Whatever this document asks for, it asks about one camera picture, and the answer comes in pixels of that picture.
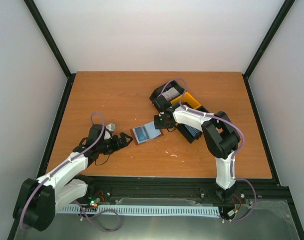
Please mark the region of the blue credit card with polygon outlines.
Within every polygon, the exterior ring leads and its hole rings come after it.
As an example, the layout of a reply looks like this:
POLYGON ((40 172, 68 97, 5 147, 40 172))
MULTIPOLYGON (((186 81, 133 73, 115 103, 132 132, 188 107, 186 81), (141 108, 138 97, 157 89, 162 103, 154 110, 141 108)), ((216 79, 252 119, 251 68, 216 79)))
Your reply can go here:
POLYGON ((143 125, 133 128, 133 133, 138 144, 144 143, 149 139, 146 128, 143 125))

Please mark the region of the brown leather card holder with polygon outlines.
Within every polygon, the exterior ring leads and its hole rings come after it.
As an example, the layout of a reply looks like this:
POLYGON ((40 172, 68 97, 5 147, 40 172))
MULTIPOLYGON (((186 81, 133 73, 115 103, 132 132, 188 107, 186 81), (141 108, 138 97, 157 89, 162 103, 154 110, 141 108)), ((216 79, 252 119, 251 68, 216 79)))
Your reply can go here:
MULTIPOLYGON (((149 139, 146 142, 149 142, 149 141, 152 141, 154 139, 160 138, 161 136, 164 135, 160 129, 155 128, 155 125, 154 125, 153 121, 151 121, 149 123, 146 123, 146 124, 143 124, 143 125, 140 125, 140 126, 145 126, 146 131, 148 133, 149 139)), ((133 129, 131 130, 131 132, 132 132, 132 135, 133 135, 133 139, 135 140, 135 144, 140 145, 136 141, 135 135, 133 133, 133 129)))

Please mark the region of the black bin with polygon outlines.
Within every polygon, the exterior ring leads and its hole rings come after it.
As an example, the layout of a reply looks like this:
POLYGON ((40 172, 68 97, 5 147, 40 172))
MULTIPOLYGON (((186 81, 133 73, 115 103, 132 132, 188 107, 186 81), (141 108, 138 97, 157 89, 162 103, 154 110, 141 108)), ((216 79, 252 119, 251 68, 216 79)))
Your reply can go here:
POLYGON ((184 92, 184 88, 178 84, 178 82, 176 80, 172 80, 171 82, 169 82, 168 84, 163 84, 162 86, 156 88, 153 90, 152 94, 149 97, 149 100, 152 102, 153 105, 153 100, 159 96, 162 96, 162 93, 170 88, 174 87, 179 93, 180 95, 182 95, 182 93, 184 92))
POLYGON ((201 131, 186 124, 178 123, 176 129, 190 144, 193 141, 198 140, 202 135, 201 131))

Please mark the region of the yellow bin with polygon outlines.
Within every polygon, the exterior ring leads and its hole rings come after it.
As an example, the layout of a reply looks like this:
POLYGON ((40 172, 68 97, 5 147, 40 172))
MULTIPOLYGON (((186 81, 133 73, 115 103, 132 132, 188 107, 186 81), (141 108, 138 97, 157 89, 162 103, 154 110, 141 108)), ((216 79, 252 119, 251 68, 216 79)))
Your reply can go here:
MULTIPOLYGON (((170 101, 170 103, 172 105, 178 103, 181 99, 182 95, 179 95, 178 97, 174 98, 173 100, 170 101)), ((198 109, 199 107, 201 107, 202 105, 187 91, 182 99, 182 104, 188 104, 191 108, 193 109, 198 109)))

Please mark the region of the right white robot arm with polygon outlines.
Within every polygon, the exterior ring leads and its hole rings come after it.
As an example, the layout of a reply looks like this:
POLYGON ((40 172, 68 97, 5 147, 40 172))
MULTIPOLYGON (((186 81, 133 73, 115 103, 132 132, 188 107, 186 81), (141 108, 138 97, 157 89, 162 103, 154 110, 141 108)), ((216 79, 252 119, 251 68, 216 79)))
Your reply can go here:
POLYGON ((152 101, 159 113, 154 116, 156 129, 172 129, 187 125, 203 133, 207 149, 215 157, 218 199, 226 200, 235 192, 235 157, 244 145, 244 134, 220 111, 203 112, 182 105, 171 104, 160 95, 152 101))

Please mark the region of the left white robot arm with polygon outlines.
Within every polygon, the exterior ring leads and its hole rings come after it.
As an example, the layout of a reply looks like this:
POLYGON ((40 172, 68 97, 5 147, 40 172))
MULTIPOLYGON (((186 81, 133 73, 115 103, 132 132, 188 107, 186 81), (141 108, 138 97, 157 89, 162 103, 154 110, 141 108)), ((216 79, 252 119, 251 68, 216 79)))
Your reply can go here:
POLYGON ((133 138, 125 133, 114 135, 112 124, 94 124, 87 137, 73 149, 70 155, 50 172, 26 179, 20 188, 13 218, 19 226, 43 231, 52 223, 55 215, 74 200, 95 198, 94 186, 77 179, 80 172, 95 163, 99 155, 109 156, 127 147, 133 138))

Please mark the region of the red white card stack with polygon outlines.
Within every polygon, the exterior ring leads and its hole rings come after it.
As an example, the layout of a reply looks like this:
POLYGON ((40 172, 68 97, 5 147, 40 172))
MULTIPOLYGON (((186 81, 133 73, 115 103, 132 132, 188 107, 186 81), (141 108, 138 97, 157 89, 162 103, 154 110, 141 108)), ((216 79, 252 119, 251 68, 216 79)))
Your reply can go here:
POLYGON ((175 99, 179 95, 180 95, 180 93, 174 87, 171 87, 170 89, 168 89, 162 93, 162 96, 167 101, 171 101, 172 99, 175 99))

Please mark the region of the blue card stack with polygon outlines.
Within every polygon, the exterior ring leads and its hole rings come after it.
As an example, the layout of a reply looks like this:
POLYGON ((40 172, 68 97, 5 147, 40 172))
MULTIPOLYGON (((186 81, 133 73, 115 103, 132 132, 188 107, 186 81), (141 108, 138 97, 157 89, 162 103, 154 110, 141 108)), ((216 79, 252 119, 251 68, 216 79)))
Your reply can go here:
POLYGON ((199 131, 198 129, 191 127, 189 125, 186 126, 186 129, 193 138, 197 138, 202 134, 201 131, 199 131))

